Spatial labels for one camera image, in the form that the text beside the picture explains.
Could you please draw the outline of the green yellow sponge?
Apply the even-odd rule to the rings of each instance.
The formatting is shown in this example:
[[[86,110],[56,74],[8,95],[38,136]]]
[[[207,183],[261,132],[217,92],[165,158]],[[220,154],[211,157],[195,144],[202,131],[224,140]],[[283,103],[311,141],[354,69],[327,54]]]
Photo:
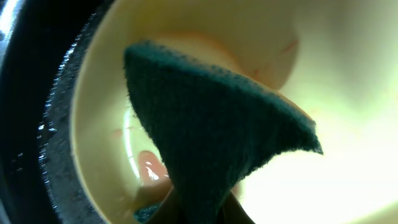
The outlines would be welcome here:
[[[124,71],[189,223],[214,223],[231,189],[274,156],[322,153],[312,118],[238,73],[148,40],[125,50]]]

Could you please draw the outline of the yellow plate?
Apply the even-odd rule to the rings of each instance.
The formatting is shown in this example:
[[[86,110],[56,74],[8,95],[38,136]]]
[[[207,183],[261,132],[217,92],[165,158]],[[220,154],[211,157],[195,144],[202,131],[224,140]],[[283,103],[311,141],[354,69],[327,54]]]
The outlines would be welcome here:
[[[107,223],[150,198],[139,153],[155,147],[127,97],[123,52],[162,37],[274,86],[317,124],[323,155],[291,152],[244,179],[256,223],[397,222],[397,1],[115,1],[73,94],[72,158]]]

